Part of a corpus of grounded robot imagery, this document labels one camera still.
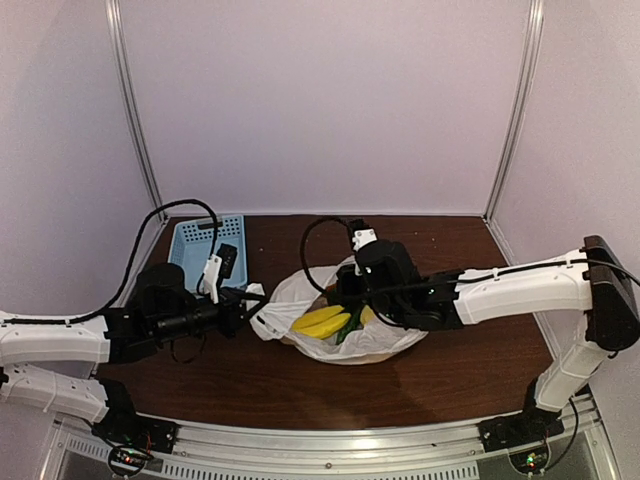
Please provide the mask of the white plastic bag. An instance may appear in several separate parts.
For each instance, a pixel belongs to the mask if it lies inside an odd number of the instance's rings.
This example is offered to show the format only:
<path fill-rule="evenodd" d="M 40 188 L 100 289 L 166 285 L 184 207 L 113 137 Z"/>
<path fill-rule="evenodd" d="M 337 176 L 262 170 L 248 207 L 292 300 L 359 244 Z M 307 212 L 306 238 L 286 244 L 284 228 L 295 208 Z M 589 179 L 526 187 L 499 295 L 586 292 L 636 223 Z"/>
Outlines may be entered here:
<path fill-rule="evenodd" d="M 302 270 L 277 285 L 250 324 L 263 341 L 279 341 L 313 360 L 344 366 L 382 362 L 427 336 L 381 322 L 366 305 L 329 304 Z"/>

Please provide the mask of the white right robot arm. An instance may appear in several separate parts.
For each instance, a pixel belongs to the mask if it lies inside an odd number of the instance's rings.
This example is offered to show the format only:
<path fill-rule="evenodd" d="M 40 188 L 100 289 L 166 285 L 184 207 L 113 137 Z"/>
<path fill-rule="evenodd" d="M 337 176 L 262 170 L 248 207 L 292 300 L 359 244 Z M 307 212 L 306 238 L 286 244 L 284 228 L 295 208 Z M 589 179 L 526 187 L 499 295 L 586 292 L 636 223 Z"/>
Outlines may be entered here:
<path fill-rule="evenodd" d="M 449 331 L 503 317 L 575 311 L 571 344 L 529 387 L 513 419 L 519 440 L 535 440 L 603 361 L 639 340 L 636 279 L 600 236 L 538 262 L 423 276 L 405 246 L 369 234 L 355 240 L 354 262 L 337 273 L 332 297 L 368 305 L 391 327 Z"/>

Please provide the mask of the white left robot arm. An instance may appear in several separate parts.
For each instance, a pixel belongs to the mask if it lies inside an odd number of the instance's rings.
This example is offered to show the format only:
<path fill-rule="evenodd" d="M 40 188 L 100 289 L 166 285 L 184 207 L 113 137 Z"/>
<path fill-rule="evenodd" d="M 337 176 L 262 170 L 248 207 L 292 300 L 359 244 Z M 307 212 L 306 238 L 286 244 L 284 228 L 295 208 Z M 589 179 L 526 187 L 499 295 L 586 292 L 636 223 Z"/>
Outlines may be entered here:
<path fill-rule="evenodd" d="M 185 287 L 181 267 L 163 263 L 138 274 L 122 307 L 79 316 L 1 315 L 1 399 L 55 411 L 106 428 L 123 444 L 137 442 L 144 424 L 126 387 L 47 369 L 54 362 L 133 364 L 211 331 L 232 338 L 268 302 L 261 285 L 225 287 L 210 271 L 205 292 Z"/>

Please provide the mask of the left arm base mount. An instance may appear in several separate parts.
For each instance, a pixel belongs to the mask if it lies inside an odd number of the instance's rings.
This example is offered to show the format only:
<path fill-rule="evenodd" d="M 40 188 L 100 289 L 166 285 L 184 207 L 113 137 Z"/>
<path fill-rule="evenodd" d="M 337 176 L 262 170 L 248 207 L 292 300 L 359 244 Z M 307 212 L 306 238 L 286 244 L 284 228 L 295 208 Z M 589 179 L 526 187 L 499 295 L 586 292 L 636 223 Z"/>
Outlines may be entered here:
<path fill-rule="evenodd" d="M 92 432 L 105 440 L 133 446 L 144 451 L 171 454 L 176 442 L 175 422 L 146 417 L 137 413 L 126 387 L 117 381 L 99 379 L 105 390 L 107 412 Z"/>

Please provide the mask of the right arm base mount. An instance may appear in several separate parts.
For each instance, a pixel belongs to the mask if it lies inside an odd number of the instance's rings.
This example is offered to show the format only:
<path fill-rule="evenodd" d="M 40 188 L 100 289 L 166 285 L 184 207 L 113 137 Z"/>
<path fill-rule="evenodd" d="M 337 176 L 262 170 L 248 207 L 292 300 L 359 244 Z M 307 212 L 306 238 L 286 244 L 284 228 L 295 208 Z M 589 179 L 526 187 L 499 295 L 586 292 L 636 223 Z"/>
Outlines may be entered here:
<path fill-rule="evenodd" d="M 527 388 L 521 412 L 497 416 L 477 424 L 485 452 L 541 442 L 564 432 L 560 411 L 550 412 L 536 406 L 535 387 L 536 381 L 533 380 Z"/>

